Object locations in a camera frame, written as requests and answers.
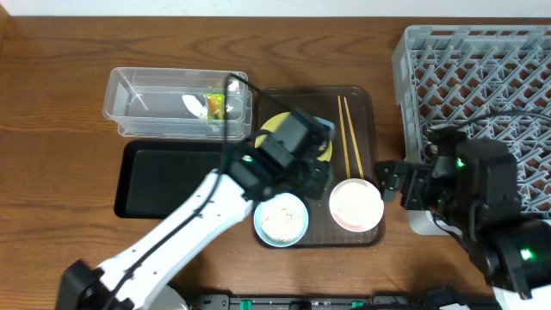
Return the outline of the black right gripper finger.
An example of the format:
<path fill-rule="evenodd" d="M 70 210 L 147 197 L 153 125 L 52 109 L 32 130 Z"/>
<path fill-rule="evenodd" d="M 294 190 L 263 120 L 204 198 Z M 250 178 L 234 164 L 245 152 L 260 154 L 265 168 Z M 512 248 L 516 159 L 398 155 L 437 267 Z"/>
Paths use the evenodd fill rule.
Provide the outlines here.
<path fill-rule="evenodd" d="M 401 178 L 388 178 L 381 182 L 381 198 L 384 202 L 393 202 L 395 196 L 401 191 Z"/>
<path fill-rule="evenodd" d="M 402 161 L 396 160 L 378 161 L 375 163 L 375 176 L 378 179 L 387 179 L 394 175 L 402 164 Z"/>

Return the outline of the light blue bowl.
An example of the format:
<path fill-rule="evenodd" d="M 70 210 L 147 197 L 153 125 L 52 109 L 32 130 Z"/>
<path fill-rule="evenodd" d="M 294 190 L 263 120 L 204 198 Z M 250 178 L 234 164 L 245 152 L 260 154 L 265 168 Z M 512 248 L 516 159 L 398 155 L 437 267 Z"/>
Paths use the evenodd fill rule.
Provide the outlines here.
<path fill-rule="evenodd" d="M 290 193 L 259 203 L 253 214 L 256 235 L 266 245 L 275 248 L 298 243 L 306 234 L 308 225 L 306 204 Z"/>

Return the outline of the green pandan cake wrapper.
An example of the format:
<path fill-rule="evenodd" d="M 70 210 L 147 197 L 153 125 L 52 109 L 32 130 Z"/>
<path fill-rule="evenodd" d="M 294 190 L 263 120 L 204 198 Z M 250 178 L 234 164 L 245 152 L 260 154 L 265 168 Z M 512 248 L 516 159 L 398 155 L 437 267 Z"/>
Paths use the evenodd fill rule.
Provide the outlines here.
<path fill-rule="evenodd" d="M 223 94 L 205 94 L 207 117 L 209 120 L 223 120 L 225 117 L 225 96 Z"/>

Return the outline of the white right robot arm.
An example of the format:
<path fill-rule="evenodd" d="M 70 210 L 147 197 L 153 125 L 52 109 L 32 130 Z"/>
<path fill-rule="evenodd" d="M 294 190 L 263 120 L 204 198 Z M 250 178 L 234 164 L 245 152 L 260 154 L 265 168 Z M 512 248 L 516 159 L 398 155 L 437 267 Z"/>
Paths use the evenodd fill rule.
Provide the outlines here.
<path fill-rule="evenodd" d="M 380 161 L 375 177 L 383 201 L 401 195 L 406 210 L 430 211 L 454 227 L 486 283 L 523 300 L 550 283 L 550 225 L 522 215 L 517 160 L 495 139 L 469 139 L 446 126 L 430 130 L 436 155 L 428 164 Z"/>

